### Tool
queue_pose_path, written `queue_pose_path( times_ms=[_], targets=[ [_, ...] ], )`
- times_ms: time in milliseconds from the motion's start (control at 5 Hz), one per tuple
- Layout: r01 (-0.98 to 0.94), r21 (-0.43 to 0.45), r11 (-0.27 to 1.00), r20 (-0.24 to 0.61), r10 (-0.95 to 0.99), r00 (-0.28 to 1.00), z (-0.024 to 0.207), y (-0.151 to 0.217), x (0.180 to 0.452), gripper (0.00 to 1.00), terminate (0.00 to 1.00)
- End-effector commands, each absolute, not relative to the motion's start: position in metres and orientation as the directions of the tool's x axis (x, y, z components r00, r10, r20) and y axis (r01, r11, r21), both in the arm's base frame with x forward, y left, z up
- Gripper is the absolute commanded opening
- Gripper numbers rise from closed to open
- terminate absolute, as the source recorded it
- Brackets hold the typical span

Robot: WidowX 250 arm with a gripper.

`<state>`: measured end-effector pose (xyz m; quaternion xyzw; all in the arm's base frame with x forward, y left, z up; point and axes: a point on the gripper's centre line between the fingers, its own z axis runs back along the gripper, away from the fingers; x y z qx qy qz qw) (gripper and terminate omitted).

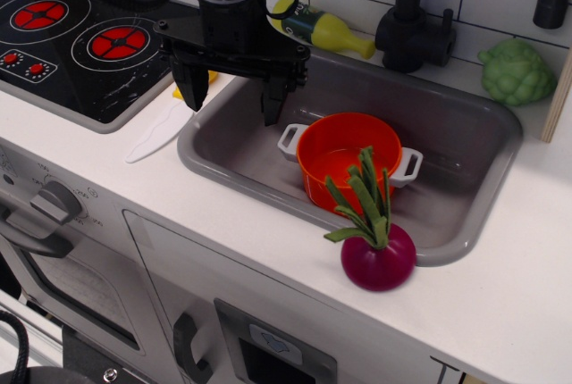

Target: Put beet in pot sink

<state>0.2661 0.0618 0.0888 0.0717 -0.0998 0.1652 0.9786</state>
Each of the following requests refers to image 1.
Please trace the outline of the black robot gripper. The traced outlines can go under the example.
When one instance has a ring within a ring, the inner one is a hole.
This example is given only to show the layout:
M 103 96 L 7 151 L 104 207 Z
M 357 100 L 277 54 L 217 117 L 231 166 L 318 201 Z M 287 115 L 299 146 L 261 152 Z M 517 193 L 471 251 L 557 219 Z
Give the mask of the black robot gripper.
M 201 109 L 210 71 L 260 79 L 264 124 L 276 124 L 289 92 L 307 82 L 309 48 L 271 26 L 266 0 L 198 1 L 197 15 L 154 26 L 184 102 Z

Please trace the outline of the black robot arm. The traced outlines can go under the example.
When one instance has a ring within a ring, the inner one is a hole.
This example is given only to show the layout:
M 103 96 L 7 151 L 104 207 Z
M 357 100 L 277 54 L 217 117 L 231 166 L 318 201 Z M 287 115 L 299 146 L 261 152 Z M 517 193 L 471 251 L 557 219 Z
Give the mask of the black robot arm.
M 198 3 L 197 16 L 159 21 L 154 26 L 185 103 L 194 111 L 202 107 L 210 71 L 261 79 L 265 125 L 274 125 L 287 95 L 307 81 L 309 48 L 271 24 L 290 17 L 296 4 L 280 13 L 270 13 L 266 0 Z

